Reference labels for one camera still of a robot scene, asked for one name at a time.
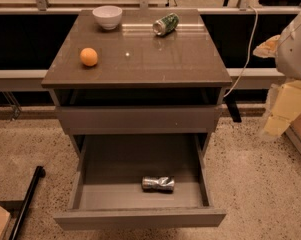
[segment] drawer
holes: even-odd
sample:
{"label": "drawer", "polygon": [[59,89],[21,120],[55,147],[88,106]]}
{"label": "drawer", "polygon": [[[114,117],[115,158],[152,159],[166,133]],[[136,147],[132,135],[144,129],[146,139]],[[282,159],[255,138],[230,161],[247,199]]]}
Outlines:
{"label": "drawer", "polygon": [[214,131],[219,106],[57,107],[66,134],[195,133]]}
{"label": "drawer", "polygon": [[[85,139],[64,230],[218,226],[195,134],[91,135]],[[174,176],[172,193],[144,192],[144,176]]]}

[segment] cabinet top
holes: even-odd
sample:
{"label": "cabinet top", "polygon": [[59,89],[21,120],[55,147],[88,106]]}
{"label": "cabinet top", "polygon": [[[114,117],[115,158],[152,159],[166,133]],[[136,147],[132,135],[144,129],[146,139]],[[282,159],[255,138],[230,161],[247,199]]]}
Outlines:
{"label": "cabinet top", "polygon": [[[152,24],[174,12],[175,31],[159,37]],[[83,48],[93,48],[98,63],[80,61]],[[124,10],[116,29],[95,23],[82,11],[53,61],[44,88],[221,87],[231,78],[197,10]]]}

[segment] can lid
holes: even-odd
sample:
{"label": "can lid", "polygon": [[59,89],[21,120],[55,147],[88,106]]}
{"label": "can lid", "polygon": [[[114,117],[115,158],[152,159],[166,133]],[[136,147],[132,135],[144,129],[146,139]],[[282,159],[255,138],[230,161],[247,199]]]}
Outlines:
{"label": "can lid", "polygon": [[157,20],[152,25],[153,32],[156,33],[158,36],[164,35],[166,31],[166,26],[162,21]]}

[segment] speckled floor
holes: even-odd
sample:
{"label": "speckled floor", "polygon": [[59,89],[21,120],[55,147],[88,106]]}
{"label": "speckled floor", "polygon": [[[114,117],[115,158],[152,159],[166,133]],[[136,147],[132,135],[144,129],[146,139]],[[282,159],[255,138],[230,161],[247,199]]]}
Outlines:
{"label": "speckled floor", "polygon": [[78,163],[69,138],[51,113],[48,119],[24,113],[16,121],[7,120],[4,112],[0,115],[0,200],[23,199],[36,166],[46,170],[21,240],[301,240],[301,155],[286,136],[274,142],[261,140],[258,116],[243,117],[242,123],[222,117],[210,141],[206,154],[210,194],[214,206],[227,211],[218,228],[64,232],[52,216],[67,207]]}

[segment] green can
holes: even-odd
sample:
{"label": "green can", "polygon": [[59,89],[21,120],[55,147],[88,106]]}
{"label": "green can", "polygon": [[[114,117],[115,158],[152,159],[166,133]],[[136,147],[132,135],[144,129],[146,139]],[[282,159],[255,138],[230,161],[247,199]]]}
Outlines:
{"label": "green can", "polygon": [[153,31],[158,36],[164,36],[173,31],[178,26],[178,23],[178,15],[175,13],[170,13],[169,15],[153,23]]}

